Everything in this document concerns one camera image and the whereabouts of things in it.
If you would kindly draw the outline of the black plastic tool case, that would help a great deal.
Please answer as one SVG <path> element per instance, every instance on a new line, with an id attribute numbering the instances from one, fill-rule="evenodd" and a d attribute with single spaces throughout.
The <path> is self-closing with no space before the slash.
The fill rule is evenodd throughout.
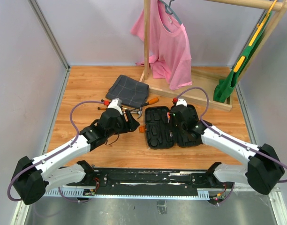
<path id="1" fill-rule="evenodd" d="M 171 108 L 156 106 L 145 109 L 144 125 L 140 130 L 145 132 L 147 144 L 151 149 L 169 149 L 174 145 L 189 148 L 202 144 L 201 136 L 195 128 L 199 124 L 197 111 L 193 105 L 187 105 L 187 107 L 190 113 L 188 130 L 182 133 L 178 128 L 173 127 L 170 121 L 173 137 L 169 135 L 167 121 L 167 112 L 170 112 Z"/>

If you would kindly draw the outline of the orange utility knife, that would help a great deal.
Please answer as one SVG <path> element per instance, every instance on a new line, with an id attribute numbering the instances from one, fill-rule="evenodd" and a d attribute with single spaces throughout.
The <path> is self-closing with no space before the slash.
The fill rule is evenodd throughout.
<path id="1" fill-rule="evenodd" d="M 167 112 L 167 121 L 168 121 L 169 135 L 170 135 L 170 137 L 173 137 L 173 133 L 171 131 L 170 113 L 169 112 Z"/>

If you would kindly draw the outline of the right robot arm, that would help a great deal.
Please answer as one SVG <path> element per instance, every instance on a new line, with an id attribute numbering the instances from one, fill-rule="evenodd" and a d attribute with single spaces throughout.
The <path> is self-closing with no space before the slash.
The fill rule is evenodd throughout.
<path id="1" fill-rule="evenodd" d="M 258 146 L 222 132 L 211 123 L 199 120 L 191 105 L 174 105 L 169 114 L 175 136 L 193 146 L 212 146 L 241 162 L 241 165 L 213 163 L 206 175 L 206 183 L 210 187 L 215 188 L 225 182 L 242 183 L 267 195 L 284 175 L 284 167 L 272 146 Z"/>

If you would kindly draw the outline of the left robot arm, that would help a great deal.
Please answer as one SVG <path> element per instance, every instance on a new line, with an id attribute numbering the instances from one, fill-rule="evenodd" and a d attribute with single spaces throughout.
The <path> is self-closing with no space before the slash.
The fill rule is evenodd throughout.
<path id="1" fill-rule="evenodd" d="M 8 189 L 14 188 L 19 201 L 26 205 L 37 202 L 47 191 L 69 183 L 87 186 L 94 180 L 91 166 L 80 162 L 72 167 L 64 167 L 74 158 L 91 152 L 107 143 L 113 135 L 134 132 L 139 122 L 129 110 L 123 113 L 110 108 L 99 119 L 83 128 L 62 146 L 33 159 L 24 156 L 16 164 Z"/>

